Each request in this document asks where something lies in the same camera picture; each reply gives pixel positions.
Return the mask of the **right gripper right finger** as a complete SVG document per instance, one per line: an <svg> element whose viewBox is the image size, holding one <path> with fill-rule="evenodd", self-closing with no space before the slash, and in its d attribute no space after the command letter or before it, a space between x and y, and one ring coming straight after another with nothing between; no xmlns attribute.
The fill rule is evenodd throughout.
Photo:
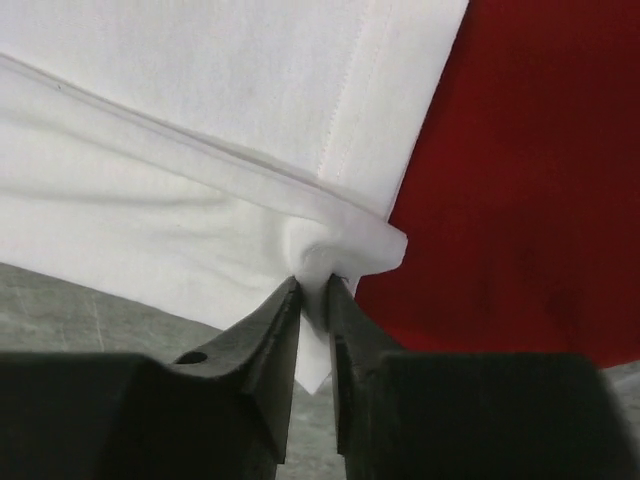
<svg viewBox="0 0 640 480"><path fill-rule="evenodd" d="M326 286L337 450L350 479L635 479L603 376L566 353L418 353Z"/></svg>

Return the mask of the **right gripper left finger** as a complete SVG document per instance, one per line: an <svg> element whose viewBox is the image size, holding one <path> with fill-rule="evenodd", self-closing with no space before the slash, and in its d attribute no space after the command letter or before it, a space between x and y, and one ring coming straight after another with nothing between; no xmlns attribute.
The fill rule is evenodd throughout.
<svg viewBox="0 0 640 480"><path fill-rule="evenodd" d="M301 289L164 363L3 353L5 479L272 479L285 461Z"/></svg>

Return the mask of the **white Coca-Cola t-shirt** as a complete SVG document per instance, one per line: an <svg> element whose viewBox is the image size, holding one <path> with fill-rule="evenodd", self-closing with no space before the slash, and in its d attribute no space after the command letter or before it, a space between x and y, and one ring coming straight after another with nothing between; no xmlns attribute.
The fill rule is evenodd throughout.
<svg viewBox="0 0 640 480"><path fill-rule="evenodd" d="M287 277L296 381L327 279L387 272L388 218L463 1L5 1L1 260L224 330Z"/></svg>

